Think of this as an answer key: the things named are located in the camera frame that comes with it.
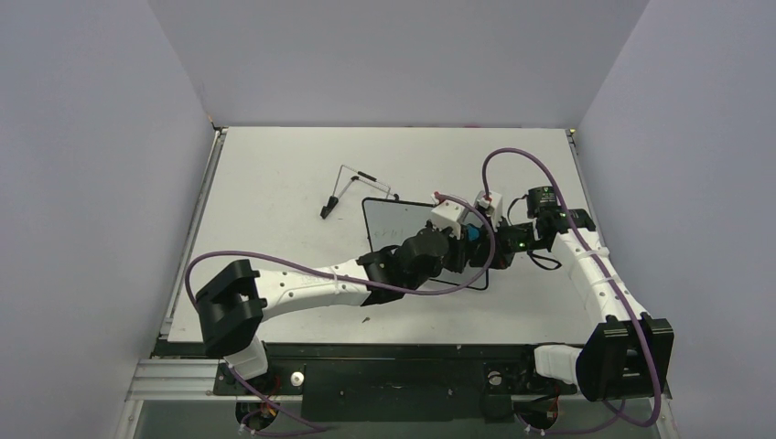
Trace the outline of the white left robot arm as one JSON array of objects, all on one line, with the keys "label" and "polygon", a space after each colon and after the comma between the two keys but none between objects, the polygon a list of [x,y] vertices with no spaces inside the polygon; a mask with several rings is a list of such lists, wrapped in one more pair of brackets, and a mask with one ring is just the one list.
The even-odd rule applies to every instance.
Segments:
[{"label": "white left robot arm", "polygon": [[225,359],[249,392],[266,391],[273,368],[257,336],[262,322],[312,308],[383,305],[421,294],[421,286],[442,271],[462,272],[476,241],[487,237],[472,226],[460,234],[425,226],[400,245],[305,271],[260,272],[247,258],[232,261],[192,295],[205,355]]}]

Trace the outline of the black framed whiteboard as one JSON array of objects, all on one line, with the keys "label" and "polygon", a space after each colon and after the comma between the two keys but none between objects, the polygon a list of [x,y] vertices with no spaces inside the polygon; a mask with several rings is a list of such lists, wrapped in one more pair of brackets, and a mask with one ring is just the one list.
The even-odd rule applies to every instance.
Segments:
[{"label": "black framed whiteboard", "polygon": [[[364,198],[361,202],[365,228],[372,251],[389,245],[401,245],[406,239],[415,236],[429,219],[433,204],[395,200],[388,198]],[[462,273],[443,269],[439,276],[429,279],[428,285],[434,288],[460,285],[469,280],[480,268],[466,266]],[[467,288],[485,291],[490,283],[486,272]]]}]

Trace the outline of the blue whiteboard eraser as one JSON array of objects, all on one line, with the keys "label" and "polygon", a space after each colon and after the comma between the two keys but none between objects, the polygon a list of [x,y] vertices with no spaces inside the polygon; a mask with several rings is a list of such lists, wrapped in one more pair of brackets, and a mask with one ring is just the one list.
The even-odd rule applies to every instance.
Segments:
[{"label": "blue whiteboard eraser", "polygon": [[482,232],[480,228],[474,226],[473,224],[467,224],[465,228],[465,232],[466,232],[466,240],[470,242],[477,241],[482,236]]}]

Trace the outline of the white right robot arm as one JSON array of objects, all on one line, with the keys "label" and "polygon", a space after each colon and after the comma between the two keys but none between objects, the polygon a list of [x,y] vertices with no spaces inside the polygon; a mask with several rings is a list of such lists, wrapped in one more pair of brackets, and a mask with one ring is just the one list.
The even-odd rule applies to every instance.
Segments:
[{"label": "white right robot arm", "polygon": [[494,229],[500,250],[547,250],[570,279],[594,328],[581,348],[543,345],[516,366],[518,382],[538,391],[551,379],[577,386],[592,401],[652,397],[663,391],[674,331],[632,296],[609,259],[595,223],[583,209],[564,211],[551,186],[525,196],[528,222],[511,224],[498,193],[480,192],[475,204]]}]

